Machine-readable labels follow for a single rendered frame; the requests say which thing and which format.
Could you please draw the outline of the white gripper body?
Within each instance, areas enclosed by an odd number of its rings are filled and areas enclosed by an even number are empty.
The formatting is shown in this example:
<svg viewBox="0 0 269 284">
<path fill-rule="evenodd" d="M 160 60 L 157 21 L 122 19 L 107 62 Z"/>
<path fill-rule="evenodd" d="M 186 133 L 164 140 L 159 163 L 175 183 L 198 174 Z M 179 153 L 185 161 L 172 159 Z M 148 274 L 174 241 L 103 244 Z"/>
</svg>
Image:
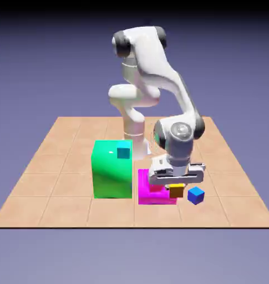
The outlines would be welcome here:
<svg viewBox="0 0 269 284">
<path fill-rule="evenodd" d="M 149 169 L 149 184 L 192 184 L 204 180 L 206 165 L 204 163 L 191 164 L 190 159 L 174 159 L 169 155 L 152 158 Z"/>
</svg>

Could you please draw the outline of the small yellow cube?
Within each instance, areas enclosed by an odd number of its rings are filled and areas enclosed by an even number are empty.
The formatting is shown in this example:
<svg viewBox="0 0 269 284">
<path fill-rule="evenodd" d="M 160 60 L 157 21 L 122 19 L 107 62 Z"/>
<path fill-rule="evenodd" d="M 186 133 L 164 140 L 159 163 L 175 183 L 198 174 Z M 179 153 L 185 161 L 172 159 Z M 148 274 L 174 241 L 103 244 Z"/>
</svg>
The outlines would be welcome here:
<svg viewBox="0 0 269 284">
<path fill-rule="evenodd" d="M 184 195 L 185 184 L 170 184 L 170 198 L 181 198 Z"/>
</svg>

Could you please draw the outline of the small blue cube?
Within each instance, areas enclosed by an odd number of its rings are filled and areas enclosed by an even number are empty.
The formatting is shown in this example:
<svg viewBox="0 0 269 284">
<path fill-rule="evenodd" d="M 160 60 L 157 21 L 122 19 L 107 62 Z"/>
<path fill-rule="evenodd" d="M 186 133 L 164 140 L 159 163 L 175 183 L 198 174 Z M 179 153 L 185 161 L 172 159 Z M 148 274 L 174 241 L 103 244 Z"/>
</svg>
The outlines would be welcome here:
<svg viewBox="0 0 269 284">
<path fill-rule="evenodd" d="M 205 192 L 201 190 L 199 187 L 193 187 L 187 192 L 187 200 L 197 205 L 203 202 L 205 196 Z"/>
</svg>

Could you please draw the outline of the small cyan cube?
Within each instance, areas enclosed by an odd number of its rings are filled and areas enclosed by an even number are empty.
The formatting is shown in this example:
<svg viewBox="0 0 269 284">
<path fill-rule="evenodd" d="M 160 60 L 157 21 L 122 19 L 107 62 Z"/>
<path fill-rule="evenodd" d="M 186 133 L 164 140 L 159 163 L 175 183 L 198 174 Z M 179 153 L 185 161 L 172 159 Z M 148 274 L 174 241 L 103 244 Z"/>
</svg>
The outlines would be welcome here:
<svg viewBox="0 0 269 284">
<path fill-rule="evenodd" d="M 117 150 L 117 158 L 118 159 L 129 159 L 130 158 L 130 150 L 131 150 L 131 142 L 128 140 L 120 140 L 116 145 Z"/>
</svg>

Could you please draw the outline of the large magenta box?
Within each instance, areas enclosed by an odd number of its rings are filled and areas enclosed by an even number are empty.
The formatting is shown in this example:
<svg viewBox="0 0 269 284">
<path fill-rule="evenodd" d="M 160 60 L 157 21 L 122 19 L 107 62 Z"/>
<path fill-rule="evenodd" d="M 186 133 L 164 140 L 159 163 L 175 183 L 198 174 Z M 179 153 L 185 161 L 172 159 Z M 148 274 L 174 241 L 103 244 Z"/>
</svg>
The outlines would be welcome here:
<svg viewBox="0 0 269 284">
<path fill-rule="evenodd" d="M 149 169 L 138 169 L 138 204 L 139 205 L 176 205 L 176 198 L 170 198 L 170 191 L 150 192 L 148 181 Z"/>
</svg>

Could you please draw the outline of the large green box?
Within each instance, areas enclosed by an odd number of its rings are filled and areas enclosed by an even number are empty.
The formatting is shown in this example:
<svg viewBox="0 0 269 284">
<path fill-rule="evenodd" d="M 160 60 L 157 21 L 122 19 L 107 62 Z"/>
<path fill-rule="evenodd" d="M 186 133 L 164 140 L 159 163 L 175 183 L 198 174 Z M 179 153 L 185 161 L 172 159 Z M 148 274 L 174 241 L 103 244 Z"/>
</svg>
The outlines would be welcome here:
<svg viewBox="0 0 269 284">
<path fill-rule="evenodd" d="M 118 159 L 116 145 L 120 140 L 96 140 L 91 165 L 96 199 L 132 198 L 132 141 L 130 158 Z"/>
</svg>

